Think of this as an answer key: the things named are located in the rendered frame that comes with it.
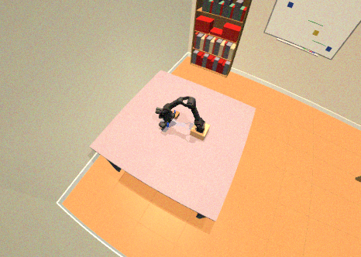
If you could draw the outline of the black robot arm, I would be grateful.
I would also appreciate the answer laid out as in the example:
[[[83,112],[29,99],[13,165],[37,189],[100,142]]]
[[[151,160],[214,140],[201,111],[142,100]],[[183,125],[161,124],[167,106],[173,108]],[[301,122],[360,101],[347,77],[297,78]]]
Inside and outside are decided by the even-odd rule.
[[[187,104],[185,104],[183,102],[184,100],[187,100]],[[163,106],[163,108],[156,107],[155,113],[159,114],[159,118],[164,120],[164,117],[168,118],[172,114],[171,109],[178,105],[183,105],[184,107],[191,109],[192,114],[194,116],[194,124],[197,127],[196,132],[200,132],[203,134],[203,132],[205,130],[205,121],[203,120],[203,118],[200,117],[200,115],[198,113],[198,110],[196,107],[196,99],[194,97],[191,97],[191,96],[179,97],[178,99],[172,101],[171,103],[166,103]],[[163,117],[163,115],[164,115],[164,117]]]

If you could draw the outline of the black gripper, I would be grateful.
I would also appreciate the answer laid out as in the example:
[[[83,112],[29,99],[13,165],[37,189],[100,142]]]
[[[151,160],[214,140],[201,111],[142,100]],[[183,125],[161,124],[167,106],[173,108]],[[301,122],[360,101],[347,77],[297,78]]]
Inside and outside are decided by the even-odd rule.
[[[163,115],[163,117],[164,117],[164,115]],[[172,114],[170,115],[170,117],[168,117],[168,118],[165,118],[164,117],[164,122],[160,122],[158,125],[161,127],[161,128],[165,128],[166,126],[167,126],[167,122],[171,122],[172,121],[172,119],[175,117],[175,114],[172,112]]]

